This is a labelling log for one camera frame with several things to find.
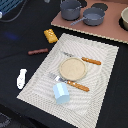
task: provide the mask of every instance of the table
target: table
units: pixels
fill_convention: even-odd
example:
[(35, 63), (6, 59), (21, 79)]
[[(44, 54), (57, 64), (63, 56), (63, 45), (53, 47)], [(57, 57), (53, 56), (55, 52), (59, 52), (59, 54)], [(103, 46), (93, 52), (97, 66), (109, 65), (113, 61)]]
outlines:
[[(96, 128), (127, 128), (128, 45), (51, 26), (60, 11), (59, 5), (59, 0), (51, 0), (48, 4), (43, 0), (31, 0), (16, 20), (0, 22), (0, 104), (49, 128), (75, 128), (16, 98), (21, 91), (16, 86), (20, 69), (27, 69), (27, 83), (48, 54), (29, 56), (27, 52), (42, 48), (50, 51), (53, 48), (55, 43), (49, 44), (43, 33), (51, 28), (58, 38), (62, 33), (67, 33), (119, 47)], [(19, 8), (14, 9), (5, 19), (16, 15), (18, 11)]]

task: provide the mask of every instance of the plate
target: plate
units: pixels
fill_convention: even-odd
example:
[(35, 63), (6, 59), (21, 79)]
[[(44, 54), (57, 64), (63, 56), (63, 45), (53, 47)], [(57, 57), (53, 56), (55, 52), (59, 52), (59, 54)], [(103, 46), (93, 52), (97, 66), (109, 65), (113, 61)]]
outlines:
[(59, 71), (63, 78), (76, 81), (85, 76), (87, 65), (86, 62), (79, 58), (70, 57), (60, 64)]

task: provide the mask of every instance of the yellow package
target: yellow package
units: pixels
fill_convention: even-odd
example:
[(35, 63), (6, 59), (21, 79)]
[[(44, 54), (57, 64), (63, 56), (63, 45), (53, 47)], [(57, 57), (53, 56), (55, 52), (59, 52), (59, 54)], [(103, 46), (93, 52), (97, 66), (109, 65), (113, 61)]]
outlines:
[(49, 43), (53, 43), (53, 42), (58, 41), (58, 39), (57, 39), (57, 37), (56, 37), (56, 35), (55, 35), (55, 33), (53, 32), (52, 29), (45, 30), (44, 34), (45, 34)]

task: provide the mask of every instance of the cooking pot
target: cooking pot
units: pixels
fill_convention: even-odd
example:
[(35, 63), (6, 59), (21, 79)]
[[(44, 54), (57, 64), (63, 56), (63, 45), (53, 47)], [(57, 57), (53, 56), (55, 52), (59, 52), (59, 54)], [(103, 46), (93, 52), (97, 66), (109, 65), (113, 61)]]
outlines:
[(71, 23), (71, 25), (75, 25), (82, 20), (90, 26), (100, 25), (103, 22), (104, 16), (105, 12), (102, 9), (95, 7), (88, 8), (83, 12), (83, 18)]
[(66, 20), (76, 20), (80, 16), (81, 3), (77, 0), (65, 0), (60, 4), (61, 16)]
[(128, 30), (128, 7), (122, 11), (121, 17), (123, 19), (124, 27)]

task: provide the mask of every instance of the white placemat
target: white placemat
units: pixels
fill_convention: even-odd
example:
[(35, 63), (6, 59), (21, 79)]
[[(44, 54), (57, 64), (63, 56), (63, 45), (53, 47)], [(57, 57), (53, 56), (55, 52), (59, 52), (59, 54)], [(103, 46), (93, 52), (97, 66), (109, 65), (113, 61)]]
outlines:
[[(68, 58), (60, 51), (100, 60), (102, 65), (85, 62), (88, 73), (77, 83), (89, 87), (90, 91), (67, 85), (70, 101), (57, 105), (52, 90), (56, 81), (48, 78), (48, 73), (60, 75), (58, 66)], [(76, 127), (95, 128), (117, 51), (115, 46), (63, 34), (17, 98)]]

